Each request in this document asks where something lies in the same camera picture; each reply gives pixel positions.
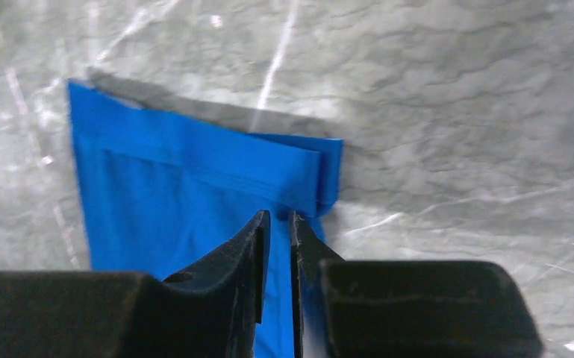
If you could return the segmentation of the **blue underwear white trim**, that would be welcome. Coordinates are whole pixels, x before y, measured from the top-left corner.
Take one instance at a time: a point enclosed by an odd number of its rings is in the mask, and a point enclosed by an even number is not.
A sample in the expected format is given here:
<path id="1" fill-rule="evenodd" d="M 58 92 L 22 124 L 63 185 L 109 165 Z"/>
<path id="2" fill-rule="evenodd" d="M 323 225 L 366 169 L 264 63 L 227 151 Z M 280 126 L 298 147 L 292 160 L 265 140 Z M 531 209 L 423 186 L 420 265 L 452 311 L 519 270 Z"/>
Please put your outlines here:
<path id="1" fill-rule="evenodd" d="M 91 266 L 164 278 L 270 213 L 255 356 L 292 357 L 289 214 L 318 237 L 339 196 L 343 141 L 241 133 L 67 83 Z"/>

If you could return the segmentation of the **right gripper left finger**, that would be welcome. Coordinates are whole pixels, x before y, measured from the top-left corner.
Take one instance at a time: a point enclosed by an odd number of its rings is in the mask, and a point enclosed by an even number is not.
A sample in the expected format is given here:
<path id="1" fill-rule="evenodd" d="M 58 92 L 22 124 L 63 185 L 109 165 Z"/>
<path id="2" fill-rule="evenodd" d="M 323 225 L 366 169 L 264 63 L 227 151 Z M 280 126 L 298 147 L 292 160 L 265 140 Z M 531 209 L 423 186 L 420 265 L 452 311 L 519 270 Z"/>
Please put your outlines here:
<path id="1" fill-rule="evenodd" d="M 149 274 L 0 271 L 0 357 L 251 357 L 269 213 L 158 280 Z"/>

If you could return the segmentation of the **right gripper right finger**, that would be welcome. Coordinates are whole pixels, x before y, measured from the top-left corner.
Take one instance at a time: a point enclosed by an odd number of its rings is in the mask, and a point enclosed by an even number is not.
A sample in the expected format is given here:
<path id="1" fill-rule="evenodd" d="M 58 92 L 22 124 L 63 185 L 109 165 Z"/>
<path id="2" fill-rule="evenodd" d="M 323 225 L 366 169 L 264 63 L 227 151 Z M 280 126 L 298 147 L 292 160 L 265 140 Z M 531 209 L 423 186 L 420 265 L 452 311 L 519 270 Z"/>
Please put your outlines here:
<path id="1" fill-rule="evenodd" d="M 345 260 L 290 214 L 296 357 L 541 357 L 514 279 L 478 260 Z"/>

